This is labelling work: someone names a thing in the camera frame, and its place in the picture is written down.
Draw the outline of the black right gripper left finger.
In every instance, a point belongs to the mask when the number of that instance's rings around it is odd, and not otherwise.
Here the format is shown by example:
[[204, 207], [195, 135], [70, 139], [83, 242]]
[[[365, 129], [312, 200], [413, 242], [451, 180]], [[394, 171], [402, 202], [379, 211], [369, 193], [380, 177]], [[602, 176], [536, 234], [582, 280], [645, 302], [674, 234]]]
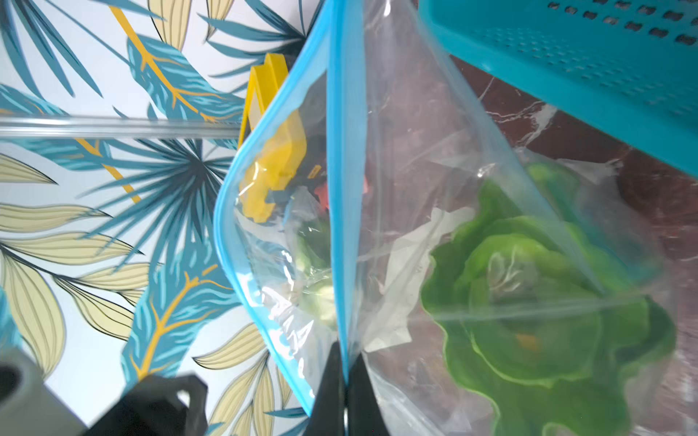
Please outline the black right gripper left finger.
[[345, 380], [340, 344], [330, 348], [304, 436], [345, 435]]

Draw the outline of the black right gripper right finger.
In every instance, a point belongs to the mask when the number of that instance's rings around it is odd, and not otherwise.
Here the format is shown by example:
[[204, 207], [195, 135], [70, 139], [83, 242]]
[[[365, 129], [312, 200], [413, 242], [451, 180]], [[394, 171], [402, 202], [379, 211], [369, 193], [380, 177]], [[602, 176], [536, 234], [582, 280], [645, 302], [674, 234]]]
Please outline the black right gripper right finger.
[[363, 356], [356, 358], [350, 372], [346, 395], [346, 434], [389, 436]]

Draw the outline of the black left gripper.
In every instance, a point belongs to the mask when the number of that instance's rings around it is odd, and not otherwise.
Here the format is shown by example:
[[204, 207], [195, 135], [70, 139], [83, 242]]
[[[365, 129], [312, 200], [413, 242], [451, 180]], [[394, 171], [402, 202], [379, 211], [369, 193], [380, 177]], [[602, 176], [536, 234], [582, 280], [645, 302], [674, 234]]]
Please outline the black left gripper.
[[194, 374], [145, 377], [85, 435], [196, 435], [207, 433], [208, 387]]

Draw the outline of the clear zipper bag blue seal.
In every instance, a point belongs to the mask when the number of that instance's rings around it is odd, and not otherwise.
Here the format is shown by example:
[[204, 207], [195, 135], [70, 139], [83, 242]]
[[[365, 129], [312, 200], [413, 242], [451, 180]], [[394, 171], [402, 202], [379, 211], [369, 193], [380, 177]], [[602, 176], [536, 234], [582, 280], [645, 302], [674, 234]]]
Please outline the clear zipper bag blue seal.
[[294, 299], [301, 310], [335, 330], [328, 212], [308, 188], [301, 186], [291, 194], [283, 225], [294, 266]]

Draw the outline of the chinese cabbage back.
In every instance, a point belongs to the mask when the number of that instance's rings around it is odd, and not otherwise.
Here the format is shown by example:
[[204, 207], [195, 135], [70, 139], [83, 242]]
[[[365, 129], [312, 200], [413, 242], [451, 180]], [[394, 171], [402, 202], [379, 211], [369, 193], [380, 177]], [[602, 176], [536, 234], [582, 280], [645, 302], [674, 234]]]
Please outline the chinese cabbage back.
[[627, 384], [673, 350], [670, 314], [649, 294], [662, 256], [589, 184], [558, 163], [525, 167], [544, 218], [494, 181], [434, 248], [423, 309], [444, 331], [445, 367], [489, 401], [494, 435], [626, 435]]

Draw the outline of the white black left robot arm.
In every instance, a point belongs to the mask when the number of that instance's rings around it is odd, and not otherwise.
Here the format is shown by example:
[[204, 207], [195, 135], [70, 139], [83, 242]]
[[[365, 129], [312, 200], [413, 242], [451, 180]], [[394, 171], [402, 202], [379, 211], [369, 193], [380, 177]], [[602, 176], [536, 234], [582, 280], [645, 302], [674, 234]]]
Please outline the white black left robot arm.
[[149, 375], [91, 426], [43, 382], [18, 349], [1, 352], [3, 435], [205, 435], [207, 385], [195, 375]]

